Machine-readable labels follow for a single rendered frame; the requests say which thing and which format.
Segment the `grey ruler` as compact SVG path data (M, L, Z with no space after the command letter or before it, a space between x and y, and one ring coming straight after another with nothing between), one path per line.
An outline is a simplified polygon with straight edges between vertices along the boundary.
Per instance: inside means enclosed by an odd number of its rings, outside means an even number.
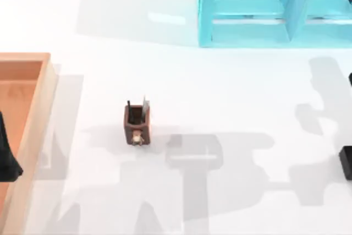
M146 116L146 112L149 108L149 100L146 99L146 97L144 96L143 98L143 103L142 103L142 118L145 119Z

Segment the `brown wooden pen holder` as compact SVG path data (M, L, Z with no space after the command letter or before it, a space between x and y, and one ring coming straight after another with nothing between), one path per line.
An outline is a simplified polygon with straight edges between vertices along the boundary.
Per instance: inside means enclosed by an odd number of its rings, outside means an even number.
M149 145L151 143L151 125L150 125L150 108L146 112L145 119L142 119L142 105L131 105L134 115L134 124L128 123L128 105L124 109L124 132L126 142L132 145L132 133L135 130L142 132L144 139L143 145Z

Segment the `black pen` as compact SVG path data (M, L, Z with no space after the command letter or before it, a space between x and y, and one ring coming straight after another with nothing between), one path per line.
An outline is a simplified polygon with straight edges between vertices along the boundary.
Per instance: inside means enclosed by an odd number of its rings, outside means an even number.
M134 124L134 115L133 115L133 109L131 107L130 101L127 101L128 104L128 123L129 124Z

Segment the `small tan figurine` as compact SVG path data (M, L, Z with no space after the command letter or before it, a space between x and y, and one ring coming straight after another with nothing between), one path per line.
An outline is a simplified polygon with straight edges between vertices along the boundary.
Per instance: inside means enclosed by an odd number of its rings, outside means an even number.
M144 139L142 137L142 132L139 130L133 131L131 141L132 141L132 145L141 146L144 142Z

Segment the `light blue rack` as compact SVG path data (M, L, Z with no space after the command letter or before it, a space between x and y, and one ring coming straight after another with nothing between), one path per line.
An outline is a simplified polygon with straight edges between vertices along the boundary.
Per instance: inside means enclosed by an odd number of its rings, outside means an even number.
M352 0L197 0L201 47L352 48Z

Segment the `shallow salmon-coloured box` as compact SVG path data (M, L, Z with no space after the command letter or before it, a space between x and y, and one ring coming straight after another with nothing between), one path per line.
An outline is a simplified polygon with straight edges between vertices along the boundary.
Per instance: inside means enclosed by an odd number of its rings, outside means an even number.
M0 183L0 220L22 219L53 103L57 75L48 53L0 52L0 112L10 149L24 170Z

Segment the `black block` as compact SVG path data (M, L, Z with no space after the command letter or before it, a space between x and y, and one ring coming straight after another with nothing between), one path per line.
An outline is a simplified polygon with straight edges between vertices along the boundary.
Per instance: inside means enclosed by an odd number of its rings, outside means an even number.
M343 146L339 152L339 159L345 179L352 181L352 146Z

